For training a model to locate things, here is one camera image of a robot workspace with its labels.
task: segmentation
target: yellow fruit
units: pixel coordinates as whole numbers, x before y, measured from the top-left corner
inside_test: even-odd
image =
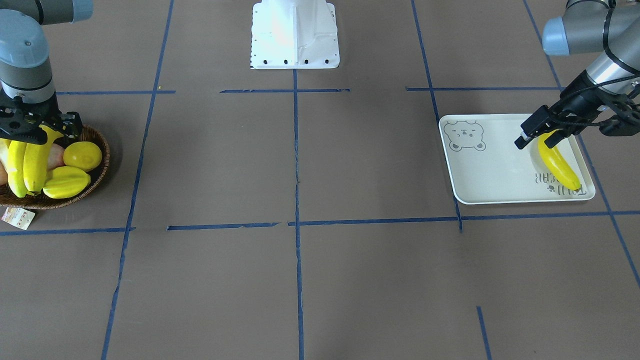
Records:
[[[581,187],[578,175],[571,169],[557,147],[549,149],[545,144],[545,140],[551,136],[551,134],[553,134],[553,132],[545,133],[538,137],[538,152],[540,153],[540,157],[562,185],[573,191],[578,191]]]
[[[61,133],[49,126],[42,124],[40,128],[47,132],[47,143],[43,145],[29,143],[24,151],[24,185],[31,192],[42,190],[47,177],[47,160],[51,145],[55,139],[62,137]]]
[[[58,167],[47,173],[42,192],[52,199],[66,199],[81,193],[91,177],[77,167]]]
[[[91,171],[100,165],[102,151],[92,142],[76,142],[65,149],[62,160],[65,165]]]
[[[28,192],[27,187],[24,186],[24,178],[22,176],[24,151],[26,149],[26,142],[12,141],[9,144],[6,164],[4,164],[9,187],[17,197],[25,197]]]

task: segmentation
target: fruit basket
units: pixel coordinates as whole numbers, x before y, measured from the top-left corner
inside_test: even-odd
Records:
[[[0,186],[0,206],[35,210],[57,209],[73,204],[92,193],[92,191],[98,187],[100,182],[102,182],[107,173],[107,169],[109,168],[109,159],[111,157],[109,144],[99,131],[87,125],[84,125],[79,141],[92,142],[98,145],[100,151],[102,151],[102,162],[97,168],[88,172],[91,176],[91,182],[81,193],[67,199],[52,199],[43,193],[38,196],[27,195],[23,198],[19,198],[13,194],[9,185],[4,184]],[[62,147],[65,146],[62,139],[56,140],[55,143]]]

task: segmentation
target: lemon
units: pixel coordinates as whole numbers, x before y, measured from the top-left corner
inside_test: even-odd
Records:
[[[75,142],[65,149],[62,160],[67,166],[91,171],[100,165],[102,151],[92,142]]]

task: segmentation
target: light blue joint cap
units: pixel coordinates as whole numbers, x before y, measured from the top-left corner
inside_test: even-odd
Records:
[[[42,27],[32,17],[15,10],[0,10],[0,61],[30,69],[49,58]]]
[[[547,55],[551,56],[569,55],[569,43],[566,41],[564,23],[561,17],[547,21],[542,32],[542,49]]]
[[[93,15],[93,0],[74,0],[74,22],[87,20]]]

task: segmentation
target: cartoon bear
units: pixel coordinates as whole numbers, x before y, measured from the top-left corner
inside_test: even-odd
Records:
[[[453,151],[460,151],[464,147],[474,148],[478,151],[483,151],[486,148],[482,141],[484,129],[475,121],[447,121],[444,133],[449,137],[449,147]]]

